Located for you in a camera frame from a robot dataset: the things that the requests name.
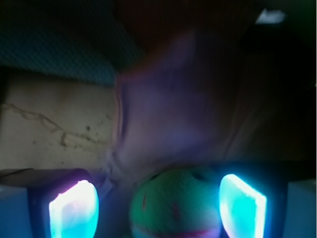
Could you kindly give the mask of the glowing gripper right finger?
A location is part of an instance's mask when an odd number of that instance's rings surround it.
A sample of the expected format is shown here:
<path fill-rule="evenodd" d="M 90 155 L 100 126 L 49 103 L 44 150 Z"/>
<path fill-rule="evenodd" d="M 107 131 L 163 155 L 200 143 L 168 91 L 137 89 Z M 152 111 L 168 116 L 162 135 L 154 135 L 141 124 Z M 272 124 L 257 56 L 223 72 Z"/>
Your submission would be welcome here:
<path fill-rule="evenodd" d="M 287 183 L 282 163 L 219 167 L 219 211 L 227 238 L 283 236 Z"/>

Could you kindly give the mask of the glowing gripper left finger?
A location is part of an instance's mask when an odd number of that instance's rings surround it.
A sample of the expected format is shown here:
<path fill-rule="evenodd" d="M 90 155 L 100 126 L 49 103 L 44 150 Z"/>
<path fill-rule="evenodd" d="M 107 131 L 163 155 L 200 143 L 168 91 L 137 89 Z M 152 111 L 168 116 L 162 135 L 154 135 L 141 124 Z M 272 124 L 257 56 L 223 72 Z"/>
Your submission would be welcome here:
<path fill-rule="evenodd" d="M 30 170 L 28 203 L 35 238 L 92 238 L 99 196 L 84 169 Z"/>

